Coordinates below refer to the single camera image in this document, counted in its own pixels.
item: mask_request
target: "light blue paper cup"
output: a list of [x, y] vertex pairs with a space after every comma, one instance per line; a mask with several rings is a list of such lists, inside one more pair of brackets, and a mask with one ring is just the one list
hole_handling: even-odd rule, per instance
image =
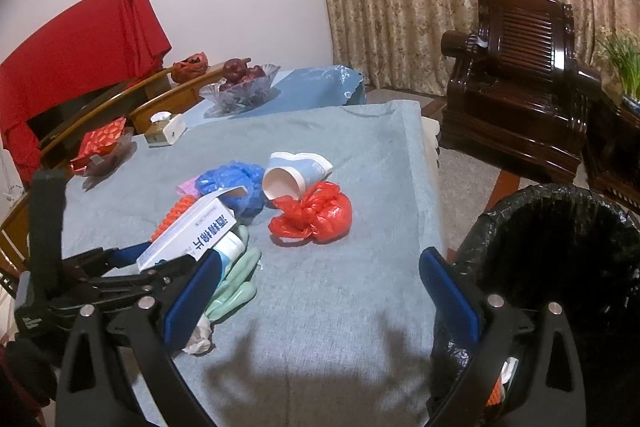
[[306, 190], [331, 174], [326, 158], [312, 152], [274, 152], [262, 178], [262, 191], [269, 200], [281, 196], [300, 199]]

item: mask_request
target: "red gift box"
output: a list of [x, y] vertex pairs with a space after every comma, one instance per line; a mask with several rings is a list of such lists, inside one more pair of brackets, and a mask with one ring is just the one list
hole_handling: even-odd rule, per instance
[[124, 132], [127, 119], [123, 116], [98, 129], [89, 131], [82, 138], [78, 156], [71, 160], [74, 174], [81, 176], [94, 155], [107, 156], [116, 148], [118, 138]]

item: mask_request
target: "blue plastic bag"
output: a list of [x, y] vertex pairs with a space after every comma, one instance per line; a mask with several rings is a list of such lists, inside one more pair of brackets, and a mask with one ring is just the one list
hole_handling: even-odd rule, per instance
[[262, 193], [262, 177], [264, 169], [259, 165], [232, 161], [226, 165], [206, 171], [195, 182], [196, 190], [201, 196], [210, 194], [220, 188], [246, 188], [246, 196], [236, 198], [224, 194], [220, 196], [226, 206], [236, 213], [236, 217], [254, 217], [264, 208]]

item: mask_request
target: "light blue tablecloth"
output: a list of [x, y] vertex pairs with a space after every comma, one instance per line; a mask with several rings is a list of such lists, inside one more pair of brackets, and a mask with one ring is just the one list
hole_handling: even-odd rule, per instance
[[187, 127], [191, 128], [231, 118], [367, 103], [362, 74], [344, 66], [279, 71], [271, 89], [271, 100], [260, 107], [234, 116], [205, 118], [205, 112], [213, 103], [202, 100], [183, 114], [184, 121]]
[[[89, 192], [67, 187], [65, 257], [147, 240], [177, 201], [175, 187], [271, 152], [316, 152], [353, 205], [349, 235], [283, 248], [265, 208], [250, 226], [262, 252], [258, 295], [217, 325], [216, 347], [175, 363], [220, 427], [424, 425], [434, 306], [418, 258], [444, 251], [437, 183], [425, 160], [417, 102], [326, 107], [202, 124], [171, 147], [138, 150]], [[147, 418], [163, 425], [142, 378]]]

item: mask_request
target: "dark wooden chair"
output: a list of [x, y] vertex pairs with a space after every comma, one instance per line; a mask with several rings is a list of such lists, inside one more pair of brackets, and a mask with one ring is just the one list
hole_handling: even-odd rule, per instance
[[582, 154], [589, 188], [640, 213], [640, 115], [602, 97], [589, 110]]
[[447, 31], [456, 62], [442, 141], [500, 168], [571, 182], [580, 164], [588, 98], [600, 75], [574, 57], [574, 15], [557, 0], [478, 0], [478, 34]]

